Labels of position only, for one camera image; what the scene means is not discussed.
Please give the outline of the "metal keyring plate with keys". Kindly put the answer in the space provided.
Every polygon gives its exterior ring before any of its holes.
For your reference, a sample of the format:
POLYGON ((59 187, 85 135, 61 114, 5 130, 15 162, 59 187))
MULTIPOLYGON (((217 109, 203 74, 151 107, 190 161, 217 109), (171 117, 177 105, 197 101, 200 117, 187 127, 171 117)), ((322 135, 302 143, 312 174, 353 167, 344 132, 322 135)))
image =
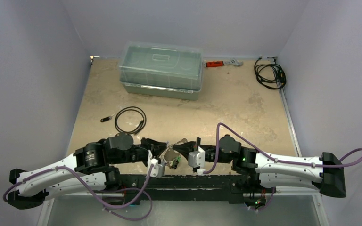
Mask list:
POLYGON ((165 162, 166 167, 169 170, 182 170, 186 167, 186 159, 177 151, 173 149, 174 145, 180 145, 186 143, 188 140, 182 138, 178 142, 169 144, 168 148, 162 153, 162 159, 165 162))

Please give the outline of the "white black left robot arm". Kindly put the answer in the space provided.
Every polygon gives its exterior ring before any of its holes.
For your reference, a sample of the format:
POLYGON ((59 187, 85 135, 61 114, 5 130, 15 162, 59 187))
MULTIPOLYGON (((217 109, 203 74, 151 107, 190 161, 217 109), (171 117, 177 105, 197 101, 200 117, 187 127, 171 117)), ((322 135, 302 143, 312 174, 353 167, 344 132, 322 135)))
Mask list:
POLYGON ((88 185, 92 191, 115 193, 125 187, 116 164, 142 162, 153 165, 150 173, 158 177, 162 170, 159 156, 167 149, 166 142, 142 138, 135 144, 127 133, 88 143, 73 154, 40 169, 13 169, 9 173, 12 186, 4 193, 3 201, 17 209, 31 209, 45 200, 80 192, 88 185))

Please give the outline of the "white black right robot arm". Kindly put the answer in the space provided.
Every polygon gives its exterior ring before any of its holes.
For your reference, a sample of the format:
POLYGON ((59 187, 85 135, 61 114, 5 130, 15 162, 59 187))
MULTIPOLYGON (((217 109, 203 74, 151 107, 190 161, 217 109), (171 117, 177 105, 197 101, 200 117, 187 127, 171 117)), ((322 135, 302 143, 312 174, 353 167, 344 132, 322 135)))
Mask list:
POLYGON ((246 186, 253 192, 262 187, 296 186, 318 190, 329 197, 346 197, 344 169, 335 167, 341 161, 332 153, 306 158, 261 153, 243 147, 230 135, 222 137, 217 146, 196 141, 175 145, 173 149, 200 175, 205 162, 230 163, 232 171, 248 175, 246 186))

